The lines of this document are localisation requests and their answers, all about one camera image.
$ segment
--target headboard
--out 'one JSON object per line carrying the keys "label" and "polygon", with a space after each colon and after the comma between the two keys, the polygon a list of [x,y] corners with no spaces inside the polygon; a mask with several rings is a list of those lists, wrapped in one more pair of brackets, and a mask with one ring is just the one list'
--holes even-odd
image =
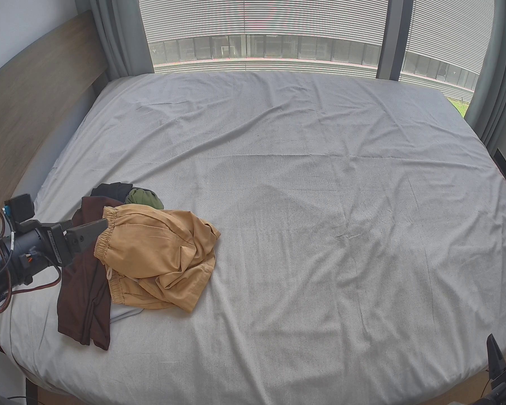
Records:
{"label": "headboard", "polygon": [[0,68],[0,207],[43,141],[106,69],[89,11],[36,40]]}

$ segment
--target light gray garment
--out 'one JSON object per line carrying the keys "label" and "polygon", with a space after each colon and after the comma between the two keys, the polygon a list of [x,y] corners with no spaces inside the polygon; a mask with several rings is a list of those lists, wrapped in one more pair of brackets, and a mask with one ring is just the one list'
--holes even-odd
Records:
{"label": "light gray garment", "polygon": [[[87,403],[419,403],[506,348],[506,182],[439,91],[292,72],[117,80],[35,201],[69,218],[102,181],[221,231],[192,314],[57,332],[58,287],[20,294],[0,344]],[[53,279],[52,269],[34,277]]]}
{"label": "light gray garment", "polygon": [[109,63],[110,80],[153,73],[139,0],[75,0],[81,14],[91,10]]}
{"label": "light gray garment", "polygon": [[115,321],[123,320],[128,316],[133,316],[136,314],[140,314],[142,312],[142,308],[126,306],[126,305],[118,305],[116,303],[110,304],[110,323],[112,324]]}
{"label": "light gray garment", "polygon": [[506,0],[495,0],[491,40],[465,119],[493,155],[506,122]]}

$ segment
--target mattress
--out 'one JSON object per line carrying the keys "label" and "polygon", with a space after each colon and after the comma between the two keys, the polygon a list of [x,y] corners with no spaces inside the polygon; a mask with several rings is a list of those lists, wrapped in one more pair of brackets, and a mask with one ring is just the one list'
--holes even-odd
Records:
{"label": "mattress", "polygon": [[[57,332],[59,287],[20,294],[0,344],[87,403],[417,403],[506,348],[506,182],[438,91],[291,72],[108,85],[36,217],[131,182],[221,231],[192,314],[144,310],[107,352]],[[47,269],[34,278],[54,278]]]}

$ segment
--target bed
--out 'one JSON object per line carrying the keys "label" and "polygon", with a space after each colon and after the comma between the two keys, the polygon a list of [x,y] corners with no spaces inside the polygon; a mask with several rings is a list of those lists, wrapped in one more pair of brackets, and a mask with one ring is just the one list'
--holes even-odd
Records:
{"label": "bed", "polygon": [[[57,159],[36,217],[128,181],[220,231],[192,314],[144,310],[107,352],[15,296],[0,345],[87,403],[419,403],[506,349],[506,182],[438,91],[293,72],[122,78]],[[34,285],[52,280],[47,269]]]}

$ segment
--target curtain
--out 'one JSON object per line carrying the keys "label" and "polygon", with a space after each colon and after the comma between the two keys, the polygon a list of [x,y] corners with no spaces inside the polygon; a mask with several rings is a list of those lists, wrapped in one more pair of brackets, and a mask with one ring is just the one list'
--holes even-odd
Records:
{"label": "curtain", "polygon": [[491,40],[465,120],[493,155],[506,123],[506,0],[495,0]]}
{"label": "curtain", "polygon": [[75,0],[79,13],[91,10],[107,57],[110,80],[153,73],[139,0]]}

